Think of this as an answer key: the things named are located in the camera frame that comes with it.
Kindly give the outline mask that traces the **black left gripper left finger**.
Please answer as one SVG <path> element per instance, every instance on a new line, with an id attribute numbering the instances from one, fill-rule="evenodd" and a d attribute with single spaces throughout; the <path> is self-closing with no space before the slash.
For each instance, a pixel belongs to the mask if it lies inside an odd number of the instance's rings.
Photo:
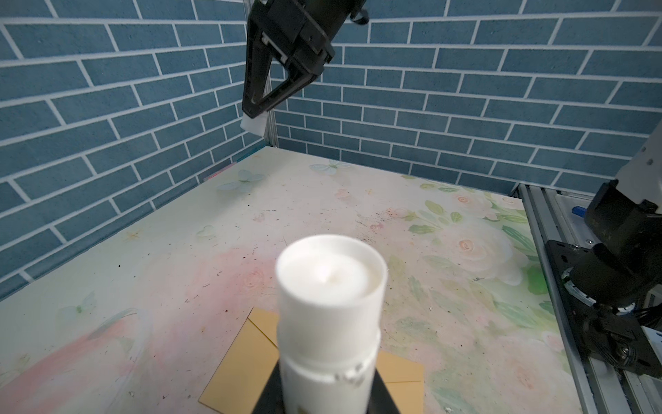
<path id="1" fill-rule="evenodd" d="M 284 396 L 279 362 L 276 362 L 262 393 L 253 407 L 252 413 L 284 414 Z"/>

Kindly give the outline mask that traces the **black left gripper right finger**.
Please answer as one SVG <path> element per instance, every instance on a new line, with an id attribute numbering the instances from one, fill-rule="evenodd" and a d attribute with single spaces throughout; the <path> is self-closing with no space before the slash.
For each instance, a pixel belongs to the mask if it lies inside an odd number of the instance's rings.
<path id="1" fill-rule="evenodd" d="M 375 371 L 368 402 L 368 414 L 399 414 L 400 410 L 378 370 Z"/>

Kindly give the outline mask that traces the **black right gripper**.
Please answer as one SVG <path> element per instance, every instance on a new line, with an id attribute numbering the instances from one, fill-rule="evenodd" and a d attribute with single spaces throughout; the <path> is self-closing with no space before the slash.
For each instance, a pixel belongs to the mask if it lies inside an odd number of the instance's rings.
<path id="1" fill-rule="evenodd" d="M 255 118 L 317 80 L 333 60 L 332 41 L 347 20 L 369 23 L 364 1 L 256 1 L 248 15 L 243 111 Z M 265 92 L 272 60 L 290 71 Z"/>

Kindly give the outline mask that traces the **brown kraft envelope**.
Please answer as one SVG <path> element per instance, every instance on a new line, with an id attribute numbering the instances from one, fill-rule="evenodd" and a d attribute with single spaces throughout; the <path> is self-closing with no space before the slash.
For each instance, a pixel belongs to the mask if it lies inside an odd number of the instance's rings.
<path id="1" fill-rule="evenodd" d="M 198 402 L 219 413 L 250 413 L 279 358 L 274 312 L 254 307 Z M 381 351 L 377 375 L 401 413 L 424 409 L 423 365 Z"/>

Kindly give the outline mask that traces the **translucent glue stick cap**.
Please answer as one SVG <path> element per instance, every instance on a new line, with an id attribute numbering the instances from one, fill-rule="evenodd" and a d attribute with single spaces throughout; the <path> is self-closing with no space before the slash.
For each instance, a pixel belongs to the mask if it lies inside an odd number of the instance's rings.
<path id="1" fill-rule="evenodd" d="M 251 118 L 248 114 L 243 113 L 241 119 L 241 128 L 251 134 L 259 137 L 265 137 L 267 133 L 268 113 L 264 112 L 255 118 Z"/>

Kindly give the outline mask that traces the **white glue stick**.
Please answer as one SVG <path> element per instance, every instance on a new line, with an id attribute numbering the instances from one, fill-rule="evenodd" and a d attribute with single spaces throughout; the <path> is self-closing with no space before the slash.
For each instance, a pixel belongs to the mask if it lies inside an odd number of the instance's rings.
<path id="1" fill-rule="evenodd" d="M 348 236 L 309 236 L 279 255 L 275 274 L 285 411 L 367 412 L 388 281 L 384 258 Z"/>

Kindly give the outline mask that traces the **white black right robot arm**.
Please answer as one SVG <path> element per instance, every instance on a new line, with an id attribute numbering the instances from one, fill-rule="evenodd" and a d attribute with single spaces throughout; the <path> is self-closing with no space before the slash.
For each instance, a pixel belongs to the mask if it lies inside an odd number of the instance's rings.
<path id="1" fill-rule="evenodd" d="M 575 254 L 584 353 L 659 373 L 642 329 L 606 317 L 661 279 L 658 1 L 257 1 L 244 104 L 283 148 L 507 193 L 593 193 Z"/>

